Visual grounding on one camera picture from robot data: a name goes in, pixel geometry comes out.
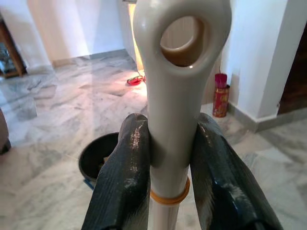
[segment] wooden furniture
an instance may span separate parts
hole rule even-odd
[[[4,76],[5,78],[10,78],[18,75],[22,76],[26,73],[24,63],[16,50],[10,32],[2,18],[0,18],[0,52],[0,65],[4,67],[4,65],[8,64],[8,62],[10,65],[10,68],[5,71],[3,71],[3,68],[1,68],[0,75]]]

